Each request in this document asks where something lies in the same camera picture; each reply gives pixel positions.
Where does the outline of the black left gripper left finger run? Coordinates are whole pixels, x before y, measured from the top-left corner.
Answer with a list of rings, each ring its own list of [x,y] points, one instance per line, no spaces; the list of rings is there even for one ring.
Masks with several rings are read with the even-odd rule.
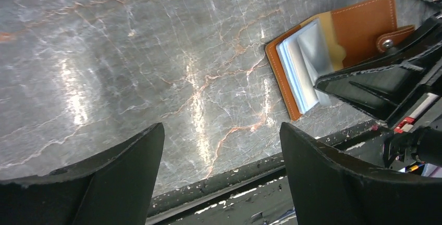
[[[1,181],[1,224],[144,224],[164,139],[156,123],[45,176]]]

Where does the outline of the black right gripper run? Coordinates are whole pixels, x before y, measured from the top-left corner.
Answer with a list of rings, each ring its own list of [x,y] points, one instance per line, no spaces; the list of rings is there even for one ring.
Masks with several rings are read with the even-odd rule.
[[[441,19],[431,16],[401,43],[319,77],[315,89],[381,121],[395,122],[383,164],[441,166]]]

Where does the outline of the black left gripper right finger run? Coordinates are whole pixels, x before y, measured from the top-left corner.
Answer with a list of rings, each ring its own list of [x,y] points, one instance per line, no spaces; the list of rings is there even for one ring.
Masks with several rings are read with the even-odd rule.
[[[290,123],[280,141],[298,224],[441,224],[441,179],[385,169]]]

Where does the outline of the brown leather card holder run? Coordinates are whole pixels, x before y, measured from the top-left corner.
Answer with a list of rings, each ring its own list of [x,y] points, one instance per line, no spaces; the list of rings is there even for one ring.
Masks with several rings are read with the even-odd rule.
[[[414,25],[399,27],[395,0],[366,0],[344,8],[312,15],[265,46],[265,53],[275,75],[288,115],[292,121],[302,114],[289,88],[286,73],[276,46],[314,20],[325,32],[328,52],[335,70],[361,63],[384,53],[383,43],[401,43],[415,31]]]

